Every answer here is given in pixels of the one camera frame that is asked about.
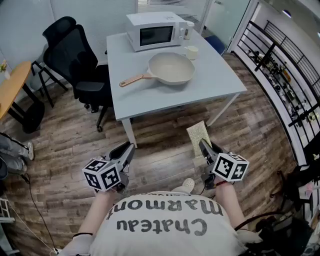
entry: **shoe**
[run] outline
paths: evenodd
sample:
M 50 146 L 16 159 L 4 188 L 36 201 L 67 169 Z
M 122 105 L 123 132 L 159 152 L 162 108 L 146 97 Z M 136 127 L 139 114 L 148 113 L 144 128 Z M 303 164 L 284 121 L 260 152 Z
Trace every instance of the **shoe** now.
M 29 141 L 27 147 L 29 149 L 28 158 L 32 161 L 35 158 L 34 145 Z
M 195 188 L 195 181 L 192 178 L 186 178 L 182 183 L 183 187 L 186 187 L 186 190 L 191 193 L 192 190 Z
M 24 160 L 21 156 L 19 156 L 18 158 L 19 158 L 19 159 L 21 160 L 21 162 L 22 162 L 22 171 L 23 171 L 24 173 L 26 173 L 26 172 L 28 171 L 28 166 L 27 166 L 25 160 Z

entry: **cable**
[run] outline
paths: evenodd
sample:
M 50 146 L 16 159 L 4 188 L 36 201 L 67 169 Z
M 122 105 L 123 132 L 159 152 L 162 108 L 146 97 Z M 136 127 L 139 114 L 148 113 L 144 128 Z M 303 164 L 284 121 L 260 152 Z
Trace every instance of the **cable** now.
M 205 185 L 204 185 L 204 187 L 203 187 L 203 189 L 202 189 L 201 193 L 200 193 L 200 194 L 198 194 L 197 196 L 200 196 L 200 195 L 205 191 L 206 187 L 207 187 L 207 184 L 205 184 Z
M 35 236 L 36 238 L 38 238 L 46 247 L 49 248 L 50 254 L 51 254 L 52 252 L 55 253 L 54 250 L 52 250 L 44 241 L 41 240 L 41 238 L 39 238 L 39 237 L 27 226 L 27 224 L 22 220 L 22 218 L 19 216 L 19 214 L 16 212 L 16 210 L 12 207 L 12 204 L 11 204 L 10 200 L 8 199 L 7 194 L 6 194 L 5 192 L 3 192 L 3 193 L 4 193 L 4 195 L 5 195 L 5 198 L 8 200 L 8 203 L 9 203 L 11 209 L 12 209 L 12 210 L 14 211 L 14 213 L 18 216 L 18 218 L 20 219 L 20 221 L 26 226 L 26 228 L 27 228 L 32 234 L 34 234 L 34 236 Z
M 37 207 L 37 205 L 36 205 L 36 203 L 35 203 L 35 201 L 34 201 L 34 197 L 32 196 L 30 176 L 29 176 L 28 173 L 26 173 L 25 175 L 28 176 L 28 178 L 27 178 L 28 181 L 25 179 L 26 177 L 25 177 L 24 175 L 21 175 L 21 177 L 25 180 L 25 182 L 26 182 L 27 184 L 29 184 L 30 196 L 31 196 L 32 202 L 33 202 L 33 204 L 34 204 L 34 207 L 36 208 L 36 210 L 37 210 L 37 212 L 39 213 L 41 219 L 43 220 L 43 224 L 44 224 L 46 230 L 48 231 L 48 234 L 49 234 L 50 239 L 51 239 L 51 241 L 52 241 L 53 248 L 54 248 L 54 250 L 57 252 L 58 250 L 57 250 L 57 248 L 56 248 L 56 246 L 55 246 L 55 242 L 54 242 L 54 240 L 53 240 L 53 238 L 52 238 L 52 236 L 51 236 L 51 233 L 50 233 L 50 231 L 49 231 L 49 229 L 48 229 L 48 227 L 47 227 L 47 224 L 46 224 L 46 222 L 45 222 L 45 219 L 44 219 L 44 217 L 42 217 L 40 211 L 38 210 L 38 207 Z
M 259 219 L 261 217 L 264 217 L 264 216 L 269 216 L 269 215 L 285 215 L 285 213 L 281 212 L 281 211 L 270 211 L 270 212 L 266 212 L 266 213 L 263 213 L 263 214 L 260 214 L 260 215 L 257 215 L 257 216 L 254 216 L 252 218 L 248 218 L 247 220 L 245 220 L 244 222 L 242 222 L 240 225 L 238 225 L 234 230 L 235 231 L 238 231 L 239 229 L 241 229 L 243 226 L 247 225 L 248 223 L 250 222 L 253 222 L 255 221 L 256 219 Z

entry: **pants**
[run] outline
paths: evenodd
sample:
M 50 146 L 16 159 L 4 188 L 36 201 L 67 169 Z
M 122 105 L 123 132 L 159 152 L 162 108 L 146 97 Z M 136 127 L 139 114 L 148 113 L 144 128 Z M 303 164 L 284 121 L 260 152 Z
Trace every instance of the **pants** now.
M 0 132 L 0 156 L 5 161 L 8 168 L 13 170 L 22 170 L 23 162 L 17 156 L 20 155 L 28 157 L 28 154 L 29 149 L 26 145 L 23 145 L 19 141 L 12 139 L 8 135 Z
M 185 193 L 187 195 L 190 195 L 189 191 L 187 191 L 185 186 L 178 186 L 174 189 L 171 190 L 172 192 L 181 192 L 181 193 Z

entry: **chair armrest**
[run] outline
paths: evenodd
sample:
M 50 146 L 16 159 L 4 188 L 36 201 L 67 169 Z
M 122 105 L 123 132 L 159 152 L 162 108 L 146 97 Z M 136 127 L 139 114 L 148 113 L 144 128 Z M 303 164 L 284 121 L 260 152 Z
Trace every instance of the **chair armrest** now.
M 83 81 L 78 82 L 75 89 L 82 92 L 99 92 L 104 85 L 104 82 Z

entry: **electronic device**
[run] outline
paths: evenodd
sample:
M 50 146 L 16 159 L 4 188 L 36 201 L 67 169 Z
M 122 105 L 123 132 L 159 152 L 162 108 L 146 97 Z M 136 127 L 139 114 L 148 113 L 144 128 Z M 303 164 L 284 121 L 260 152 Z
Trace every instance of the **electronic device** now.
M 129 184 L 129 164 L 135 153 L 135 145 L 126 142 L 113 149 L 108 156 L 91 159 L 82 169 L 83 175 L 90 187 L 98 191 L 113 189 L 123 194 Z
M 201 175 L 205 189 L 210 190 L 215 187 L 214 175 L 218 175 L 227 182 L 242 181 L 249 162 L 240 155 L 226 152 L 212 141 L 211 144 L 212 147 L 203 138 L 199 142 L 202 155 L 208 164 Z
M 127 37 L 135 52 L 181 45 L 187 22 L 170 11 L 127 14 Z

